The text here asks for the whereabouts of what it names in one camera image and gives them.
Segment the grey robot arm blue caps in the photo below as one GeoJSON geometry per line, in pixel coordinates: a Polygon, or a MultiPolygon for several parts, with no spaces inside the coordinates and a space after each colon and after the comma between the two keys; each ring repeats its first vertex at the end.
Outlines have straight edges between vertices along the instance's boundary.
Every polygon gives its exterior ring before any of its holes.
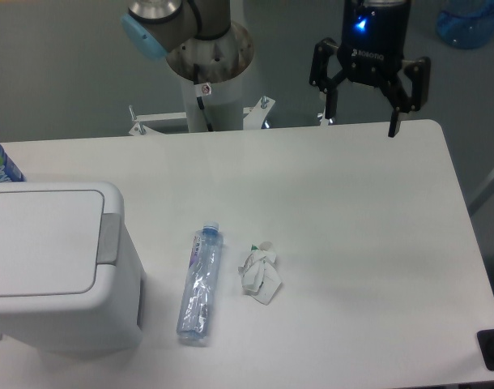
{"type": "MultiPolygon", "coordinates": [[[[344,81],[376,88],[389,101],[388,135],[402,116],[428,100],[431,61],[405,59],[408,1],[346,1],[342,37],[315,44],[309,83],[326,98],[322,121],[334,119],[344,81]]],[[[266,109],[245,113],[242,75],[253,61],[253,39],[231,17],[228,1],[133,1],[121,25],[137,50],[164,60],[181,81],[191,132],[259,128],[266,109]]]]}

